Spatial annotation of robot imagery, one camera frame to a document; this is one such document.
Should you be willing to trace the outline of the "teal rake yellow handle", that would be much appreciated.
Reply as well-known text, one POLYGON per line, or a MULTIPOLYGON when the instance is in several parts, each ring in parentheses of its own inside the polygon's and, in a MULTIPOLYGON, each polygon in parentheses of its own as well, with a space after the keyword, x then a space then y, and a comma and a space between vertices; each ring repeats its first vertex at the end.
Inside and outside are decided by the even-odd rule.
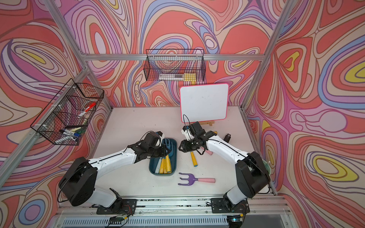
POLYGON ((166 145, 165 145, 165 141, 164 140, 163 140, 163 148, 164 148, 164 155, 166 157, 168 155, 168 149, 166 148, 166 145))
POLYGON ((162 162, 161 162, 161 167, 160 167, 160 173, 159 174, 164 174, 164 168, 165 168, 165 158, 162 158, 162 162))
POLYGON ((170 140, 165 139, 165 145, 166 148, 168 149, 168 155, 165 157, 165 169, 164 169, 164 173, 171 173, 172 172, 172 166, 171 166, 171 156, 172 156, 172 143, 170 142, 170 140))

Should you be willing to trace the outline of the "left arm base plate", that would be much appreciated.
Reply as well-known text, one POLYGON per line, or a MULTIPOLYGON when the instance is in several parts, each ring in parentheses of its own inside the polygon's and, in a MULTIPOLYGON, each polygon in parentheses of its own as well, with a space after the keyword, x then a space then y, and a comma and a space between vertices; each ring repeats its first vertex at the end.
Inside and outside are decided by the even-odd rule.
POLYGON ((109 208, 98 206, 98 215, 127 214, 134 215, 136 210, 136 199, 117 199, 109 208))

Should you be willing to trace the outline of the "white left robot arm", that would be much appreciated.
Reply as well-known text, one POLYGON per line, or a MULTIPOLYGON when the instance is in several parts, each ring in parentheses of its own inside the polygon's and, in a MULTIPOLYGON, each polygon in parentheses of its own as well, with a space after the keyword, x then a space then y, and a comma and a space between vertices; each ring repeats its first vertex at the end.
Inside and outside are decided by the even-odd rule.
POLYGON ((121 209, 123 203, 119 193, 96 186, 97 180, 123 166, 167 156, 170 150, 163 144, 163 139, 162 132, 150 131, 143 139, 119 152, 89 160, 77 158, 59 182, 59 194, 64 194, 74 207, 91 203, 113 211, 121 209))

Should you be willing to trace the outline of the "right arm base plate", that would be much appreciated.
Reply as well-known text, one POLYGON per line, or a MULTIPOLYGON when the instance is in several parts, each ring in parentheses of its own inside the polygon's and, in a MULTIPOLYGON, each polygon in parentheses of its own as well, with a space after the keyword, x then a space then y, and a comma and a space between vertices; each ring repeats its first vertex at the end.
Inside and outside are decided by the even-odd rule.
POLYGON ((207 202, 207 205, 211 207, 212 213, 247 214, 250 212, 250 207, 246 199, 238 204, 232 204, 226 198, 211 198, 211 200, 207 202))

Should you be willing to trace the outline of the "light blue rake white handle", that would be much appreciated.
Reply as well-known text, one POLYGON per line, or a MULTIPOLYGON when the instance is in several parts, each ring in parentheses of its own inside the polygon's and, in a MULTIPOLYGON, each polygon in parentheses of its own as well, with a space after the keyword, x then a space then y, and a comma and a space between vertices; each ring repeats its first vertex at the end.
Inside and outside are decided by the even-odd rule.
POLYGON ((162 158, 159 158, 158 163, 157 163, 156 168, 155 168, 155 174, 160 173, 161 162, 162 162, 162 158))

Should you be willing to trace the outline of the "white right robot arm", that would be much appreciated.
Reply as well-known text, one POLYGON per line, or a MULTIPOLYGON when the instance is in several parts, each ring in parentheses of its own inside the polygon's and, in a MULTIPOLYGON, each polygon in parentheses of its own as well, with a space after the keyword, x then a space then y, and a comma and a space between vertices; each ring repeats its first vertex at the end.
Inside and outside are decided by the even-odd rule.
POLYGON ((265 161, 257 152, 248 153, 240 150, 220 138, 215 132, 206 132, 199 122, 182 128, 185 140, 181 141, 179 150, 189 153, 203 149, 220 156, 235 166, 237 184, 224 194, 223 199, 230 206, 253 198, 270 184, 270 174, 265 161))

